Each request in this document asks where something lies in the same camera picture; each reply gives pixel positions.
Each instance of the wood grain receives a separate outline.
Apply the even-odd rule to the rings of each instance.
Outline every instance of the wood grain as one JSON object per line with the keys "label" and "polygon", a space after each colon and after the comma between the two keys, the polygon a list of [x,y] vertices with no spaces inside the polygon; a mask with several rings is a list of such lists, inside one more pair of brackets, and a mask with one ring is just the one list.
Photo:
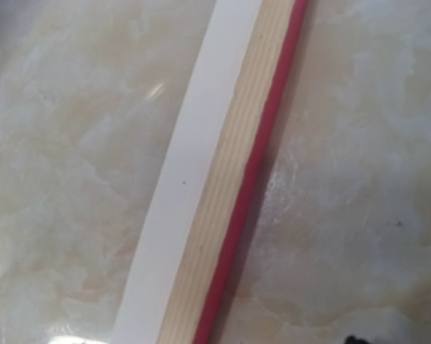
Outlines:
{"label": "wood grain", "polygon": [[159,344],[190,344],[255,142],[295,0],[264,0],[186,242]]}

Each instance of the beige marble countertop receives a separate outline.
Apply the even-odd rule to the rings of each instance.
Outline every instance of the beige marble countertop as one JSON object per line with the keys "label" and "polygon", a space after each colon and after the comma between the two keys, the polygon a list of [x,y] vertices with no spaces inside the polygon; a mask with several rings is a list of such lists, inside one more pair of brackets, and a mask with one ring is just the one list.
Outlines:
{"label": "beige marble countertop", "polygon": [[310,3],[212,343],[431,344],[431,0]]}
{"label": "beige marble countertop", "polygon": [[108,341],[214,0],[0,0],[0,343]]}

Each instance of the black object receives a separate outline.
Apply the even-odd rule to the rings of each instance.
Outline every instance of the black object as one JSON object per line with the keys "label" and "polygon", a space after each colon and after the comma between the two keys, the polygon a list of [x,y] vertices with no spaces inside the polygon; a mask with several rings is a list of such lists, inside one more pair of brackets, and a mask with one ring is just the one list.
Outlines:
{"label": "black object", "polygon": [[346,338],[346,341],[344,342],[344,344],[370,344],[370,343],[367,342],[366,340],[357,339],[353,335],[350,335],[349,337]]}

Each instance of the red painted edge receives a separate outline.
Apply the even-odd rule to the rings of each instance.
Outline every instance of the red painted edge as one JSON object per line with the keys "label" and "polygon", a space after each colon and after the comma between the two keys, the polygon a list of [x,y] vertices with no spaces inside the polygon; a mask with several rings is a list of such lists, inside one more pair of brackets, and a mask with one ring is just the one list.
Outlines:
{"label": "red painted edge", "polygon": [[282,98],[287,82],[290,66],[295,55],[295,49],[300,36],[300,28],[308,0],[296,0],[290,15],[290,23],[285,35],[282,51],[273,78],[273,83],[263,109],[262,118],[258,127],[255,142],[245,166],[244,178],[237,195],[227,235],[220,252],[217,268],[215,269],[212,283],[206,296],[206,302],[199,319],[193,344],[206,344],[217,316],[224,287],[229,277],[232,262],[235,258],[242,229],[245,225],[250,199],[255,188],[255,182],[260,170],[260,164],[266,152],[267,144],[273,130],[280,99]]}

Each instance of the wooden board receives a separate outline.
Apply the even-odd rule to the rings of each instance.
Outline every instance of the wooden board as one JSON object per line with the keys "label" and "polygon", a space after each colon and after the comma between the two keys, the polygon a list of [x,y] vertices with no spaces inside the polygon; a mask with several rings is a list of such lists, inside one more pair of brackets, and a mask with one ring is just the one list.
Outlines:
{"label": "wooden board", "polygon": [[207,341],[305,7],[306,0],[218,0],[112,344]]}

